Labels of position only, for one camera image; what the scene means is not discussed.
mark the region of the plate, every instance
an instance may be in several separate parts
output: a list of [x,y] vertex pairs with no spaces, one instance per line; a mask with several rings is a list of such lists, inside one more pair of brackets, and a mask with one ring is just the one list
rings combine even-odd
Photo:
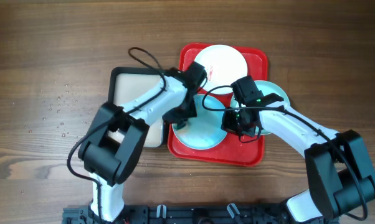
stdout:
[[[283,99],[290,105],[290,100],[288,99],[287,94],[283,91],[282,88],[280,88],[278,85],[268,82],[268,81],[263,81],[263,80],[257,80],[254,81],[257,88],[262,91],[262,94],[264,96],[271,94],[271,93],[276,93],[277,95],[283,97]],[[230,101],[230,107],[239,107],[239,104],[235,100],[234,96],[232,97],[232,100]],[[261,135],[266,135],[266,134],[271,134],[271,132],[267,130],[262,130]]]
[[[247,62],[243,55],[233,47],[212,45],[206,47],[194,59],[204,66],[207,72],[207,83],[203,89],[209,91],[217,86],[230,85],[234,81],[247,76]],[[231,88],[214,90],[213,94],[223,95],[232,93]]]
[[[189,118],[185,127],[176,128],[173,131],[176,138],[185,146],[196,150],[206,150],[215,147],[224,140],[226,131],[221,129],[223,111],[208,111],[202,107],[201,101],[204,95],[195,95],[197,117]],[[225,106],[216,98],[207,96],[206,106],[209,108],[224,109]]]

